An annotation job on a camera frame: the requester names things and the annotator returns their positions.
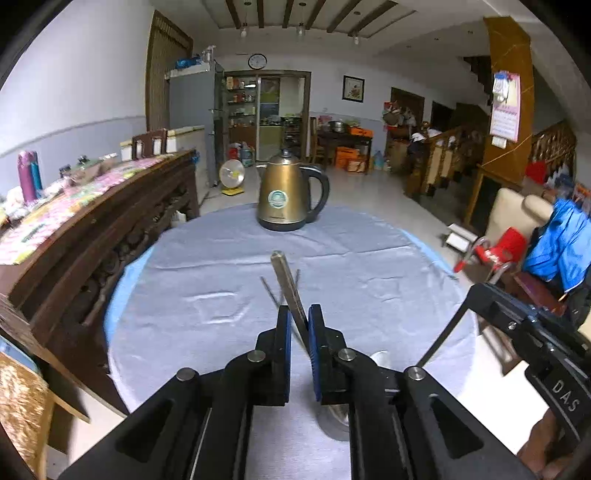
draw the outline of small table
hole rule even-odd
[[[365,213],[328,205],[294,232],[265,230],[256,205],[208,213],[156,244],[119,319],[109,348],[113,381],[130,410],[179,368],[224,368],[273,328],[279,286],[269,256],[285,252],[307,309],[347,345],[388,351],[392,368],[414,365],[464,298],[459,283],[403,231]],[[467,313],[427,370],[452,394],[470,372],[477,326]],[[310,358],[294,339],[285,407],[254,407],[246,479],[348,480],[350,453],[319,427]]]
[[[372,137],[365,137],[363,135],[352,135],[352,134],[341,134],[337,132],[333,132],[331,130],[318,130],[318,139],[323,140],[326,144],[326,154],[324,155],[324,162],[328,159],[328,152],[332,150],[335,152],[336,156],[336,147],[344,146],[344,147],[354,147],[355,145],[365,145],[368,148],[367,155],[365,156],[365,169],[363,173],[365,175],[368,174],[369,171],[369,159],[371,158],[371,144],[372,144]]]

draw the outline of carved wooden sideboard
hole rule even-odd
[[[103,317],[124,267],[179,210],[199,215],[192,151],[141,171],[80,210],[20,265],[0,265],[0,326],[33,355],[126,413],[109,378]]]

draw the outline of blue bottle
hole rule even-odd
[[[33,185],[35,186],[35,194],[37,198],[43,196],[43,185],[41,184],[41,174],[39,173],[39,160],[37,158],[37,152],[31,152],[33,154],[33,160],[31,161],[31,174],[33,175]]]

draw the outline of cardboard box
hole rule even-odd
[[[347,171],[351,173],[363,173],[365,171],[365,162],[363,160],[349,160]]]

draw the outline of wooden pillar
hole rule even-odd
[[[492,145],[487,135],[480,176],[486,176],[507,185],[519,185],[531,151],[532,123],[534,120],[534,72],[531,62],[530,36],[511,17],[485,18],[488,29],[492,74],[506,70],[519,75],[521,83],[521,110],[517,142],[507,141],[506,148]],[[482,179],[474,185],[465,224],[470,225]]]

